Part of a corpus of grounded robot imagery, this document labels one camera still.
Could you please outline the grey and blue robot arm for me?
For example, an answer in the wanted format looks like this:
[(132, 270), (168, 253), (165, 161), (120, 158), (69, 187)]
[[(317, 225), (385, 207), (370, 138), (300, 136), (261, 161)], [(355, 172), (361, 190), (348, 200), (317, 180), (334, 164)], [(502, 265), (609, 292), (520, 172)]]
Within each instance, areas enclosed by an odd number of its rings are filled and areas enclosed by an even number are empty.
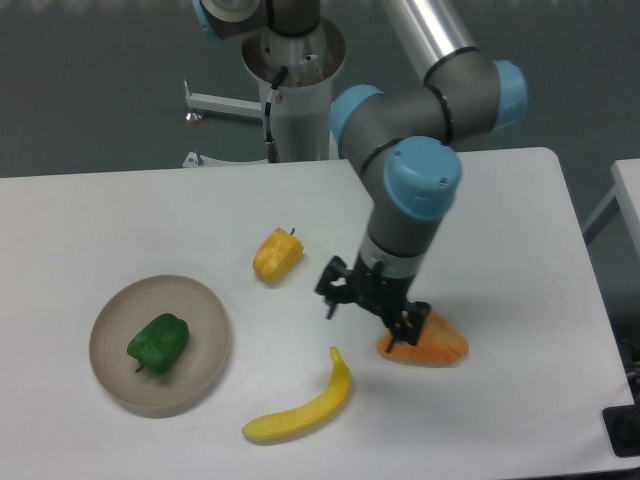
[(241, 37), (257, 104), (187, 94), (194, 113), (257, 118), (270, 163), (349, 161), (373, 210), (353, 266), (333, 258), (316, 291), (330, 309), (354, 303), (379, 317), (393, 343), (417, 345), (431, 308), (408, 290), (453, 204), (461, 163), (452, 144), (511, 125), (528, 106), (526, 80), (490, 61), (447, 1), (387, 1), (384, 10), (420, 86), (388, 95), (332, 83), (346, 58), (317, 1), (196, 1), (203, 34)]

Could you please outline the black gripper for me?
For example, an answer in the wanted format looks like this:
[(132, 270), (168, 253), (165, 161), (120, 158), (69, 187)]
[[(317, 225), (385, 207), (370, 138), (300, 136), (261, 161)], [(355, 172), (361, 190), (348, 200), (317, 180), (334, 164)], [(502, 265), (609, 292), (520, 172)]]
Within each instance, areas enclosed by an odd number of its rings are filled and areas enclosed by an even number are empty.
[(355, 303), (382, 319), (391, 333), (387, 350), (392, 350), (398, 343), (416, 346), (431, 313), (431, 305), (406, 300), (414, 275), (391, 278), (385, 276), (383, 270), (382, 262), (375, 262), (370, 267), (358, 257), (350, 271), (341, 257), (334, 256), (315, 287), (315, 293), (324, 298), (328, 307), (326, 319), (332, 319), (339, 305)]

